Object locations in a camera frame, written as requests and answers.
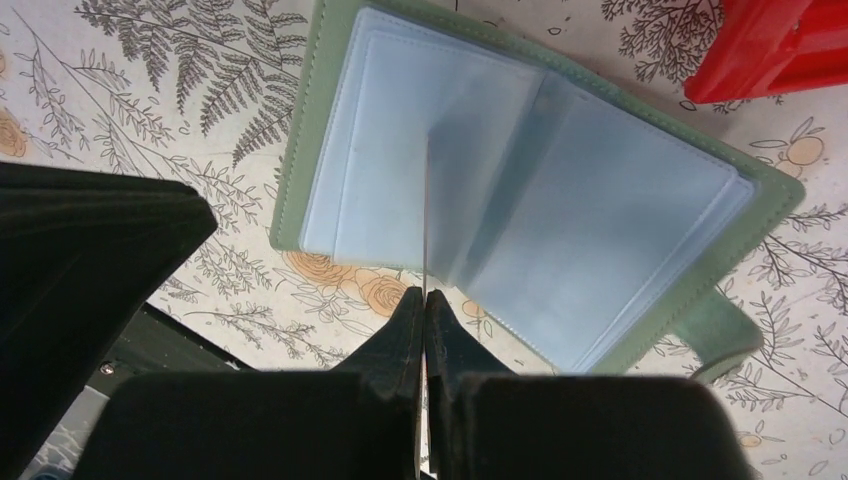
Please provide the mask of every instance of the tablecloth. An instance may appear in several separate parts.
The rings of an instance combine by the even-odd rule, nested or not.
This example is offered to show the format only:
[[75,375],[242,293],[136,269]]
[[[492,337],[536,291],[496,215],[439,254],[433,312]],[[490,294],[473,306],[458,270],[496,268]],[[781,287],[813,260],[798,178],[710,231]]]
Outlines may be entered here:
[[[563,52],[804,182],[801,208],[720,283],[761,326],[765,346],[711,388],[757,478],[848,480],[848,88],[686,100],[681,82],[715,38],[719,0],[440,3]],[[311,0],[0,6],[0,159],[198,189],[220,228],[150,302],[262,369],[334,365],[420,284],[414,272],[333,265],[268,244],[311,11]],[[510,367],[550,371],[479,306],[449,297]],[[632,373],[696,365],[666,337]],[[61,455],[66,466],[72,450]],[[54,453],[39,458],[56,463]]]

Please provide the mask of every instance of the screw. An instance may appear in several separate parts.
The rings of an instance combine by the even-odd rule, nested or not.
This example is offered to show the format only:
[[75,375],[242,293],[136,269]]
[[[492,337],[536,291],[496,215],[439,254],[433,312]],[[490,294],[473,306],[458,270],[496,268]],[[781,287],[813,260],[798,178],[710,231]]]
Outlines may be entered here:
[[103,362],[100,364],[100,373],[103,375],[112,375],[115,373],[115,366],[109,362]]

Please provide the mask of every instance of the green strap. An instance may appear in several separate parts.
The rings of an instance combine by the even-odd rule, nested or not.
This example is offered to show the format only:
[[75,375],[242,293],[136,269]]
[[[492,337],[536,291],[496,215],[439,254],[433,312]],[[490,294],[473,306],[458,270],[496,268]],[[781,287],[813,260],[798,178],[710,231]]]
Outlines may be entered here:
[[672,332],[686,342],[702,367],[692,378],[711,383],[763,346],[760,329],[724,295],[713,290],[678,322]]

